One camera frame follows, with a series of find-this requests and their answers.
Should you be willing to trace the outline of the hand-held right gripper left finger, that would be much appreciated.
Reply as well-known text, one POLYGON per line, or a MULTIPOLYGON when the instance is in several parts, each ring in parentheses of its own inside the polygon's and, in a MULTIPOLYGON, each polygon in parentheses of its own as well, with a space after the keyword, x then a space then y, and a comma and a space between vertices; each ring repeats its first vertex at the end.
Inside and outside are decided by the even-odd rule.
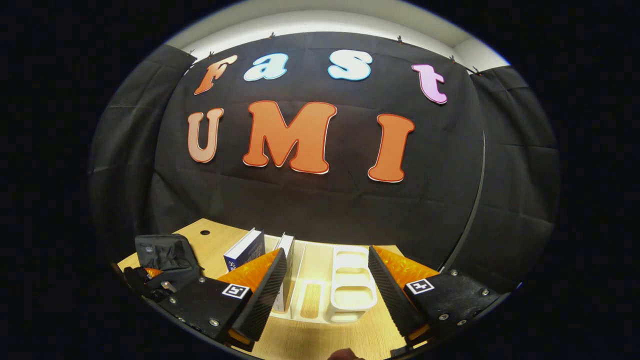
POLYGON ((283 248, 270 251, 233 271, 204 277, 165 300, 165 310, 206 337, 229 347, 259 341, 288 270, 283 248))

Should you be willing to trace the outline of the blue cover book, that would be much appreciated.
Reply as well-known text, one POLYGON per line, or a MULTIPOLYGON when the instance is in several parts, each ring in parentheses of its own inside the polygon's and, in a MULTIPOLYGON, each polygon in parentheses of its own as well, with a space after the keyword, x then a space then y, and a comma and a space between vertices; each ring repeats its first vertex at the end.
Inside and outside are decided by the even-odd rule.
POLYGON ((252 228, 224 253, 223 258, 227 271, 231 272, 265 253, 265 231, 252 228))

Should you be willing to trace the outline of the grey backdrop frame pole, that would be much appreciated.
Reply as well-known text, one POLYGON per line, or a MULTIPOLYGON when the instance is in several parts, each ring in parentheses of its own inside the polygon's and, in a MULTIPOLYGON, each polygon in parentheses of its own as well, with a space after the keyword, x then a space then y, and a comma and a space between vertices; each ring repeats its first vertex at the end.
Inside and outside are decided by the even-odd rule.
POLYGON ((441 272, 448 271, 448 269, 452 269, 452 266, 456 262, 458 255, 461 253, 470 235, 471 229, 473 227, 473 223, 478 213, 480 200, 482 199, 483 186, 484 186, 485 174, 486 174, 486 164, 487 164, 487 136, 486 136, 486 132, 483 131, 482 132, 482 164, 481 164, 480 178, 478 181, 477 193, 474 198, 474 202, 471 207, 469 217, 462 230, 462 233, 460 234, 459 239, 457 240, 457 242, 455 242, 455 245, 453 246, 450 254, 446 257, 441 267, 439 267, 439 271, 441 272))

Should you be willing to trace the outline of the grey portrait cover book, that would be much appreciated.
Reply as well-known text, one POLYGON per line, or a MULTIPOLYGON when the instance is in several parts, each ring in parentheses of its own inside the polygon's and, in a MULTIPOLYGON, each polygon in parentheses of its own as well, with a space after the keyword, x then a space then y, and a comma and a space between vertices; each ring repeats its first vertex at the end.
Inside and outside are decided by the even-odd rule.
POLYGON ((290 303, 291 277, 293 273, 292 262, 295 255, 295 235, 283 233, 275 243, 273 250, 283 249, 286 259, 286 272, 279 288, 278 295, 272 306, 272 312, 285 314, 290 303))

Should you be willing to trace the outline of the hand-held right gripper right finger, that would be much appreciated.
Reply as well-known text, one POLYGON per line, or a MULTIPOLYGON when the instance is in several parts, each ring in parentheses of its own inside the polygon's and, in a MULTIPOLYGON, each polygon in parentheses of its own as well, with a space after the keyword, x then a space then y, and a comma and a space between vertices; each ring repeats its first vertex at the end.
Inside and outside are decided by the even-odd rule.
POLYGON ((409 347, 452 337, 501 301, 500 292, 457 269, 438 272, 381 246, 368 248, 368 268, 409 347))

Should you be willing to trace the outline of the white bookshelf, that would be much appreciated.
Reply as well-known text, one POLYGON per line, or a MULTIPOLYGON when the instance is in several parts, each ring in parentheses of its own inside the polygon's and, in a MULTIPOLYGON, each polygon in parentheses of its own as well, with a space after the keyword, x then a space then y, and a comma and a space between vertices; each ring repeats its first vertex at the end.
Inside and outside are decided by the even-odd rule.
POLYGON ((270 316, 315 324, 357 322, 377 305, 377 287, 364 246, 295 239, 285 314, 270 316))

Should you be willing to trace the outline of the black schoolbag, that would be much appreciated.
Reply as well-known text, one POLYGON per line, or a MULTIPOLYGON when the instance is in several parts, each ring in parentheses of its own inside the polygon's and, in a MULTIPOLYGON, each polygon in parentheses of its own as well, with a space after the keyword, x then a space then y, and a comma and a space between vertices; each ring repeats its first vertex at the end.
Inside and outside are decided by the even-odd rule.
POLYGON ((190 242, 181 234, 137 235, 134 242, 140 266, 161 271, 146 281, 151 289, 160 289, 167 281, 180 290, 202 275, 190 242))

